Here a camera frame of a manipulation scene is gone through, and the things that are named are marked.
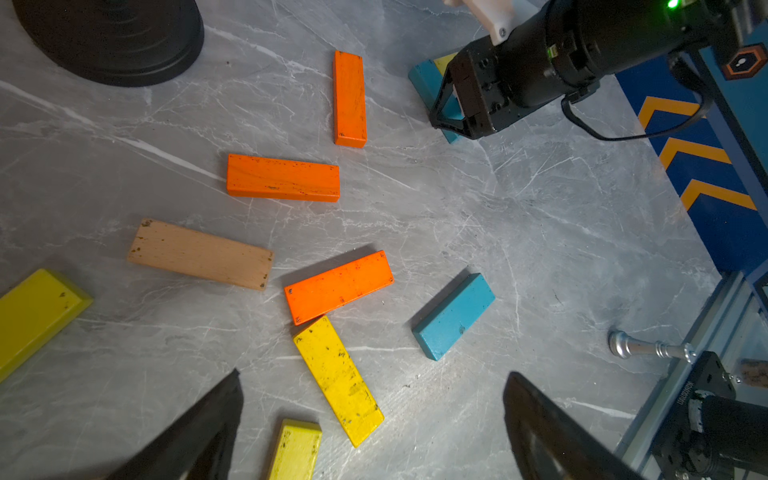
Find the yellow wooden block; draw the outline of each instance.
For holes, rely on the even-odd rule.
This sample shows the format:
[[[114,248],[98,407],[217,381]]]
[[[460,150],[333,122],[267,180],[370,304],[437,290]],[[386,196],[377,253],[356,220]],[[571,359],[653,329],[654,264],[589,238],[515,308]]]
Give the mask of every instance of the yellow wooden block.
[[[0,298],[0,382],[91,303],[60,273],[44,269]]]
[[[293,337],[310,372],[357,448],[384,421],[360,372],[327,316]]]
[[[451,53],[450,55],[446,55],[445,57],[436,58],[435,60],[432,60],[435,62],[435,66],[440,71],[440,75],[445,76],[445,70],[448,68],[448,64],[451,63],[451,60],[456,56],[455,53]]]
[[[268,480],[312,480],[322,437],[316,423],[284,419]]]

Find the lamp base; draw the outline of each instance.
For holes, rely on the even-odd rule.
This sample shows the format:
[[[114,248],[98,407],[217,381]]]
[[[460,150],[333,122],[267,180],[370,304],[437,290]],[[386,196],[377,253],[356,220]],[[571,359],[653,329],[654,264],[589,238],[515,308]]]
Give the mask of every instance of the lamp base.
[[[145,87],[170,80],[203,48],[194,0],[13,0],[35,44],[88,80]]]

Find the blue and orange chevron pattern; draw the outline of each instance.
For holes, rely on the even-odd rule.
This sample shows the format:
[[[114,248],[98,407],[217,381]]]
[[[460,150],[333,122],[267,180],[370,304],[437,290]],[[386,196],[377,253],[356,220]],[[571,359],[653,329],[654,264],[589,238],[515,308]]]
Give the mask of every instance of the blue and orange chevron pattern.
[[[616,77],[647,132],[673,127],[697,109],[694,94],[674,80],[663,57]],[[763,264],[768,227],[710,122],[650,142],[717,269],[748,275]]]

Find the blue wooden block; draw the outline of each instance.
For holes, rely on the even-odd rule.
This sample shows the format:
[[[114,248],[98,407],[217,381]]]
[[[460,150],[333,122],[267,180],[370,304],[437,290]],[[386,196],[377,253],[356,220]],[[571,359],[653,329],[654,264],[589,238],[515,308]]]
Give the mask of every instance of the blue wooden block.
[[[473,273],[413,329],[413,335],[430,359],[440,360],[494,300],[482,275]]]
[[[440,85],[442,84],[442,74],[438,70],[437,65],[432,60],[426,60],[422,63],[411,68],[408,73],[408,79],[411,81],[419,96],[424,101],[427,109],[431,109],[435,104],[435,99],[440,91]],[[442,113],[448,117],[456,120],[464,118],[462,109],[458,105],[458,100],[455,96],[451,96],[445,108],[442,109]],[[445,135],[445,139],[448,143],[452,144],[457,141],[461,135],[455,134],[452,131],[443,130],[442,134]]]

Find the gray marble surface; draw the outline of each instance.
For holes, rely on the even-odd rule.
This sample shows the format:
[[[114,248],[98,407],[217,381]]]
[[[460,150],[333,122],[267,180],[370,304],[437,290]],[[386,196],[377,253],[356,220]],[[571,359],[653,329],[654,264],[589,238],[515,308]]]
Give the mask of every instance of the gray marble surface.
[[[59,269],[94,304],[0,384],[0,478],[93,478],[232,368],[230,478],[260,478],[285,417],[323,427],[315,478],[518,478],[512,370],[616,446],[666,371],[609,328],[681,340],[719,276],[645,141],[605,144],[556,104],[482,141],[430,128],[406,78],[484,35],[439,0],[200,0],[203,52],[152,88],[91,83],[0,4],[0,290]],[[369,141],[333,144],[331,61],[362,55]],[[580,105],[639,126],[613,78]],[[232,198],[226,155],[337,164],[337,204]],[[263,293],[126,262],[142,217],[275,250]],[[282,286],[384,249],[395,284],[331,316],[386,415],[354,449],[290,338]],[[498,297],[440,361],[410,332],[455,279]]]

